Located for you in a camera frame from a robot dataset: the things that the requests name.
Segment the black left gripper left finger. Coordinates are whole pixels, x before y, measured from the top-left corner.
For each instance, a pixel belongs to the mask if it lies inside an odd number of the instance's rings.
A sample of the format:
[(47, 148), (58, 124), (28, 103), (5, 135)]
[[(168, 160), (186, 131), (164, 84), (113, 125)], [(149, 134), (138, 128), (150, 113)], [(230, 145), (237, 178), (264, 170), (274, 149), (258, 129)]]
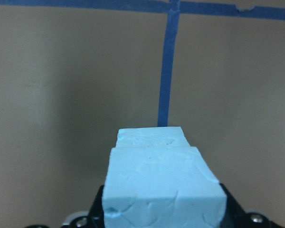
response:
[(98, 189), (94, 202), (87, 215), (88, 228), (104, 228), (104, 212), (102, 207), (102, 195), (104, 185), (101, 185)]

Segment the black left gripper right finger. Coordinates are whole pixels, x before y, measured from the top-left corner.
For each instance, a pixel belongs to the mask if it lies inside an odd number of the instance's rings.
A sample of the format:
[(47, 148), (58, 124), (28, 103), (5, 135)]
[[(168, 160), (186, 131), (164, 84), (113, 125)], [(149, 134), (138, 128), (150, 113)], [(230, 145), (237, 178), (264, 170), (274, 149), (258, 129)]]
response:
[(241, 228), (242, 218), (245, 215), (244, 209), (240, 206), (237, 200), (229, 192), (227, 187), (220, 183), (223, 191), (227, 196), (226, 211), (223, 220), (220, 223), (221, 228)]

